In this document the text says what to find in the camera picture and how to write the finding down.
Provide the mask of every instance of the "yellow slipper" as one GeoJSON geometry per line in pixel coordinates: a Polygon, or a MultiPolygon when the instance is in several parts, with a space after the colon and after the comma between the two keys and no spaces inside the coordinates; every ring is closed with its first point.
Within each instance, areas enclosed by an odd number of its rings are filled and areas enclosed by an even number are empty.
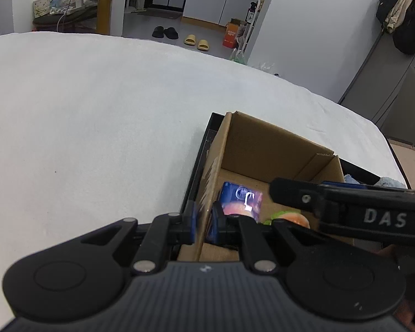
{"type": "Polygon", "coordinates": [[[209,51],[209,44],[206,40],[198,41],[198,50],[209,51]]]}
{"type": "Polygon", "coordinates": [[[185,44],[195,46],[195,41],[196,41],[195,35],[188,35],[185,39],[185,44]]]}

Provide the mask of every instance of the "wooden table leg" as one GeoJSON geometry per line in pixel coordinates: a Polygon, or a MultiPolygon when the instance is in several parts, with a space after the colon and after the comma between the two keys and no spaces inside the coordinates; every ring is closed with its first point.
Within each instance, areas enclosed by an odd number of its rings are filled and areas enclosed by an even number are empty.
{"type": "Polygon", "coordinates": [[[96,33],[100,35],[109,35],[111,27],[111,2],[112,0],[98,0],[96,33]]]}

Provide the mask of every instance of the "beige coat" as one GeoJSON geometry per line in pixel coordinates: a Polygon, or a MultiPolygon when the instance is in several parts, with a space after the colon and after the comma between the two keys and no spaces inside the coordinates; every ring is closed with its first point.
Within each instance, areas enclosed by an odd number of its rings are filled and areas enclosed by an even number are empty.
{"type": "Polygon", "coordinates": [[[398,0],[393,9],[389,11],[385,21],[389,33],[394,32],[397,27],[401,26],[411,3],[412,0],[398,0]]]}

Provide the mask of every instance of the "snack package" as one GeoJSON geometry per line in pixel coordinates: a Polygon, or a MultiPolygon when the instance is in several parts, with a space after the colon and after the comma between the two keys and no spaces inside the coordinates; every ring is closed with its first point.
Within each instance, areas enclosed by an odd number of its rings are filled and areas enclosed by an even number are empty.
{"type": "Polygon", "coordinates": [[[263,193],[248,187],[225,182],[219,201],[225,215],[244,215],[258,222],[263,193]]]}
{"type": "Polygon", "coordinates": [[[308,219],[306,217],[304,217],[298,211],[280,211],[280,212],[274,213],[270,217],[270,219],[265,221],[263,224],[270,226],[272,224],[272,221],[274,219],[278,219],[278,218],[284,218],[284,219],[287,219],[288,221],[291,221],[291,222],[293,222],[297,225],[303,226],[305,228],[309,228],[309,229],[311,228],[308,219]]]}

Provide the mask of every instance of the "black slipper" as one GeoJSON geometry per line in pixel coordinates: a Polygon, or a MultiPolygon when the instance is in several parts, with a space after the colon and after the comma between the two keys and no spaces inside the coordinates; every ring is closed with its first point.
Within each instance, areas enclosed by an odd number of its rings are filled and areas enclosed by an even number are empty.
{"type": "Polygon", "coordinates": [[[175,28],[168,27],[166,30],[164,30],[164,33],[168,39],[176,40],[178,39],[178,33],[175,31],[175,28]]]}
{"type": "Polygon", "coordinates": [[[154,32],[152,33],[152,37],[163,38],[165,36],[163,31],[164,31],[163,26],[157,26],[156,28],[154,28],[154,32]]]}

